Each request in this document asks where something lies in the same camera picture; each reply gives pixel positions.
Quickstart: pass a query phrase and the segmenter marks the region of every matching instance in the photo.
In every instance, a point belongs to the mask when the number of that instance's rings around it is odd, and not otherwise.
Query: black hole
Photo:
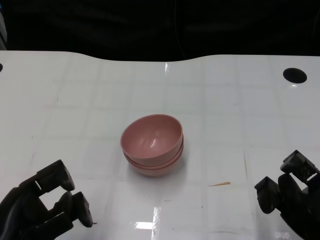
[[[287,68],[283,71],[283,76],[293,84],[302,84],[307,81],[307,75],[298,68]]]

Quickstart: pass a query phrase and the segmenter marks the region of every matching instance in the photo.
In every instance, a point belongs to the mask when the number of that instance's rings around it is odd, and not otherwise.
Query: white table
[[[68,52],[0,52],[0,199],[62,159],[97,225],[59,240],[298,240],[254,185],[295,149],[320,167],[320,58],[216,55],[117,62]],[[307,81],[292,84],[286,68]],[[128,167],[133,120],[170,114],[185,163],[162,178]],[[208,186],[223,182],[231,185]],[[41,199],[50,209],[62,188]]]

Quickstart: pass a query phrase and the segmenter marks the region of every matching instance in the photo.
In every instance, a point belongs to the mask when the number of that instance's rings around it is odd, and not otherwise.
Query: stacked bowls
[[[145,116],[124,130],[121,148],[137,172],[152,177],[162,176],[179,162],[184,149],[183,129],[172,116]]]

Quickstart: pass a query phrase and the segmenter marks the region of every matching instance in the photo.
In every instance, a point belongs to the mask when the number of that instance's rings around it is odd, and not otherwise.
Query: dark background
[[[8,50],[121,61],[320,56],[319,0],[0,0]]]

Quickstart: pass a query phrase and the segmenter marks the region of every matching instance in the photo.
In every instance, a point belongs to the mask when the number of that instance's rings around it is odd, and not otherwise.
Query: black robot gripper
[[[320,171],[298,150],[290,154],[280,167],[284,172],[278,184],[265,177],[257,185],[261,210],[270,214],[278,209],[286,224],[304,240],[320,239]],[[307,185],[300,189],[291,176]]]
[[[66,193],[47,210],[39,197],[61,186]],[[79,221],[87,228],[93,220],[82,194],[61,160],[13,188],[0,203],[0,240],[54,240]]]

